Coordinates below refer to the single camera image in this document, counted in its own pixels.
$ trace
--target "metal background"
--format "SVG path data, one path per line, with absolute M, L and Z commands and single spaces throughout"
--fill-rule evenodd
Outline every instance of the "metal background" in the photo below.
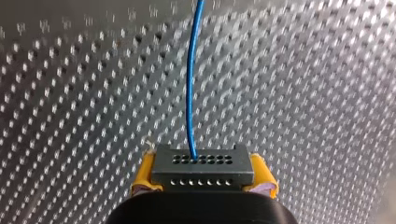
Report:
M 0 6 L 0 223 L 104 223 L 146 136 L 186 146 L 191 1 Z M 396 6 L 207 1 L 198 147 L 246 144 L 301 223 L 372 223 L 395 148 Z

